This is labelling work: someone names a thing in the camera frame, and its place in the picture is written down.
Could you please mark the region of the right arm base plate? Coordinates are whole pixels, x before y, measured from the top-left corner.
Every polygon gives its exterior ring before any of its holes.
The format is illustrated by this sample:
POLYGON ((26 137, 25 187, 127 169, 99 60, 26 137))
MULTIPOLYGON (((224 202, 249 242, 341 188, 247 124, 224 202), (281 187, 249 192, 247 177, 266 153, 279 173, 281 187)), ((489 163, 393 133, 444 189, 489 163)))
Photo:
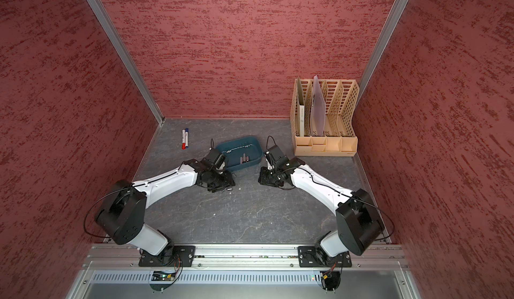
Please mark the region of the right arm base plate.
POLYGON ((351 268, 352 260, 349 252, 329 257, 320 247, 299 246, 298 262, 301 268, 351 268))

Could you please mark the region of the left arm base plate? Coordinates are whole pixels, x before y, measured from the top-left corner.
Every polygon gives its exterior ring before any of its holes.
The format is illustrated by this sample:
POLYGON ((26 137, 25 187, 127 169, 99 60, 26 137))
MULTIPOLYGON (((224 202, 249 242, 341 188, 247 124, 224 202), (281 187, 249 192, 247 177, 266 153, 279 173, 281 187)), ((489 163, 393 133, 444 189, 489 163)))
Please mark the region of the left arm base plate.
POLYGON ((139 267, 144 268, 190 268, 195 257, 194 245, 167 246, 159 255, 151 255, 145 250, 140 251, 139 267))

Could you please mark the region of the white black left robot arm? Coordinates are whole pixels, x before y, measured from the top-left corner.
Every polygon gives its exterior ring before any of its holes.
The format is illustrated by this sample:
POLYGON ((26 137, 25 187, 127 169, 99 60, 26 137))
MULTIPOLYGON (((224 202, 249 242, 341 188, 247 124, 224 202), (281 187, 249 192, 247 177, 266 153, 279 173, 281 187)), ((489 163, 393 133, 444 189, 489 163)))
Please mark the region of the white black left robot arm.
POLYGON ((146 210, 156 202, 192 186, 211 193, 234 187, 234 177, 206 160, 184 161, 174 170, 142 181, 121 180, 99 199, 95 222, 116 244, 133 245, 149 255, 171 257, 173 242, 145 223, 146 210))

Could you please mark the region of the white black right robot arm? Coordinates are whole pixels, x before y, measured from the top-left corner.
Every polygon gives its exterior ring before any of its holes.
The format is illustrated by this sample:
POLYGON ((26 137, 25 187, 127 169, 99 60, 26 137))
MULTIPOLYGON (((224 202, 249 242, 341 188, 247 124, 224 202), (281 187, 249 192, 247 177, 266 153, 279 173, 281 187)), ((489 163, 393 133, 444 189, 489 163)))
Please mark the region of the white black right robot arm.
POLYGON ((337 229, 319 240, 321 251, 330 258, 343 252, 361 256, 384 232, 380 210, 368 192, 339 186, 299 158, 261 167, 258 182, 279 189, 284 189, 287 183, 331 210, 337 229))

